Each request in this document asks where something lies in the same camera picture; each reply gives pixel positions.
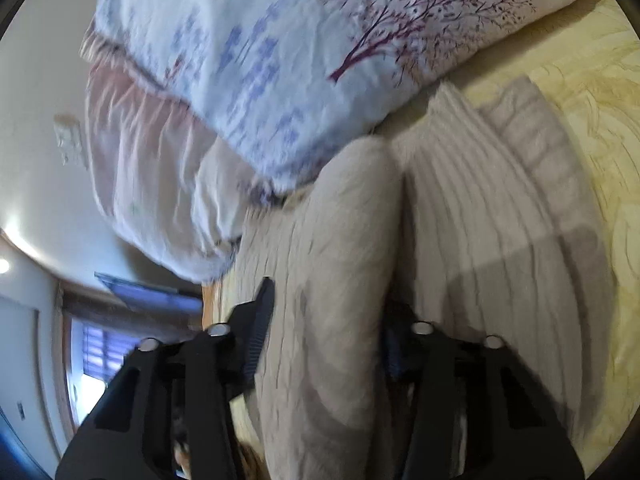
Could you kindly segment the beige cable knit sweater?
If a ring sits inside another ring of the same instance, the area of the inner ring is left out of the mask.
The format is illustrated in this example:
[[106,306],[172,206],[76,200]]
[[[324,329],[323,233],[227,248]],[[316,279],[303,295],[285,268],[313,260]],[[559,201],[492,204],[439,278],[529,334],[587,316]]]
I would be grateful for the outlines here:
[[495,335],[551,399],[576,451],[603,396],[615,307],[582,161],[528,79],[472,105],[442,84],[393,139],[343,148],[282,207],[253,208],[235,299],[276,299],[248,412],[275,479],[396,479],[382,317]]

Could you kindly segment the floral white pillow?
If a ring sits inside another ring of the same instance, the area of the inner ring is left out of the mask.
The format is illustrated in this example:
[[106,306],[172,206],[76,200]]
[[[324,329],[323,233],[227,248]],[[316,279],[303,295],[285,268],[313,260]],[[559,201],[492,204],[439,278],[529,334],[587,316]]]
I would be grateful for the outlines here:
[[215,281],[249,204],[574,1],[98,0],[81,46],[96,206],[155,263]]

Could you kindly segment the window with blinds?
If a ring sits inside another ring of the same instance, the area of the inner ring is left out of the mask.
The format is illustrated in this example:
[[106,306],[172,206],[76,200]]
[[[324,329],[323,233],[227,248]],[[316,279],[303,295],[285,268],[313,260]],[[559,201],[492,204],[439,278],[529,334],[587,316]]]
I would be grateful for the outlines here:
[[66,392],[79,427],[126,356],[145,338],[185,340],[201,326],[203,297],[194,285],[133,282],[96,272],[96,289],[60,291]]

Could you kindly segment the wall light switch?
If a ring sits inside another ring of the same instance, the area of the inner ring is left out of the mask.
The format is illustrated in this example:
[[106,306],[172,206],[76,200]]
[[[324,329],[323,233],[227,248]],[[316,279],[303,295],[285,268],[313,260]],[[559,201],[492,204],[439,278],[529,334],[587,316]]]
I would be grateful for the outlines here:
[[89,159],[80,120],[72,114],[56,114],[53,117],[53,131],[62,164],[88,170]]

